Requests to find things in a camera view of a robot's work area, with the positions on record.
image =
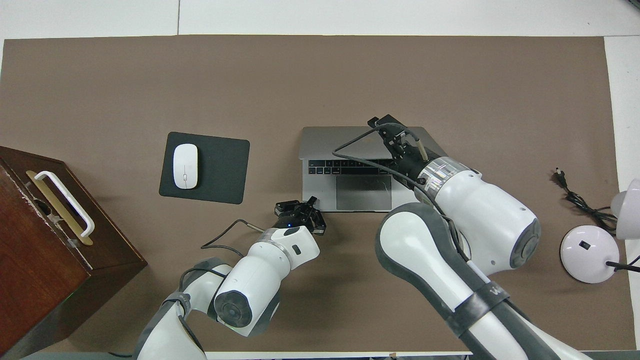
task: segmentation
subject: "drawer handle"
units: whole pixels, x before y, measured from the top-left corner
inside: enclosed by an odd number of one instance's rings
[[[49,177],[49,179],[51,179],[53,184],[56,185],[58,190],[60,190],[62,195],[64,195],[67,198],[71,206],[73,206],[74,209],[76,209],[76,212],[80,214],[80,217],[84,220],[84,222],[86,222],[86,229],[80,235],[84,237],[89,236],[89,234],[91,234],[95,229],[95,224],[93,223],[93,220],[91,219],[91,217],[89,217],[89,214],[86,213],[86,211],[82,208],[82,206],[78,204],[78,201],[76,201],[76,198],[73,195],[71,195],[71,193],[69,192],[69,190],[67,190],[67,187],[62,183],[62,181],[58,179],[58,176],[56,176],[56,174],[52,173],[51,171],[41,171],[36,176],[34,176],[34,178],[36,180],[42,180],[47,176]]]

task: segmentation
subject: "white table surface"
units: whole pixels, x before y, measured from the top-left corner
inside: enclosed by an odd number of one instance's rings
[[[0,0],[2,41],[186,34],[604,37],[620,190],[640,177],[640,10],[626,0]],[[640,241],[626,245],[640,254]],[[638,347],[640,274],[629,281]]]

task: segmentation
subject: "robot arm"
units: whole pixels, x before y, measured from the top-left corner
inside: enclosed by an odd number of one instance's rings
[[[178,290],[143,330],[134,358],[206,359],[185,321],[192,310],[243,336],[264,332],[280,304],[282,280],[320,253],[311,234],[322,235],[326,225],[313,208],[315,199],[276,204],[278,221],[262,232],[235,267],[209,258],[187,270]]]
[[[484,274],[522,266],[535,251],[540,223],[531,210],[482,174],[449,158],[412,145],[409,129],[391,115],[367,123],[377,129],[393,158],[394,179],[456,222],[465,252]]]
[[[381,265],[427,298],[474,359],[589,359],[526,320],[498,284],[465,261],[431,206],[390,212],[375,247]]]

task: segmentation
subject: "keyboard key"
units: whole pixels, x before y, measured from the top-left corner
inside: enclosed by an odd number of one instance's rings
[[[342,175],[378,175],[378,169],[374,167],[344,167]]]

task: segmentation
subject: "drawer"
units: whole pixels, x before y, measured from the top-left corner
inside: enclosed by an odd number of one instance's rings
[[[0,147],[0,158],[11,168],[17,179],[24,184],[34,201],[40,204],[41,211],[43,213],[51,212],[46,218],[47,221],[54,222],[54,228],[60,233],[66,246],[72,249],[72,253],[86,265],[87,269],[107,268],[141,261],[142,258],[138,252],[64,162],[6,147]],[[82,239],[85,240],[84,242],[81,241],[77,231],[78,226],[82,229],[86,228],[86,222],[80,215],[80,211],[77,211],[67,200],[50,177],[44,177],[38,185],[34,183],[33,176],[43,171],[55,174],[95,224],[95,229],[88,235],[88,239]],[[41,189],[48,189],[50,193],[45,194],[47,191]],[[53,220],[65,216],[69,221]],[[75,232],[69,225],[73,222],[77,224]]]

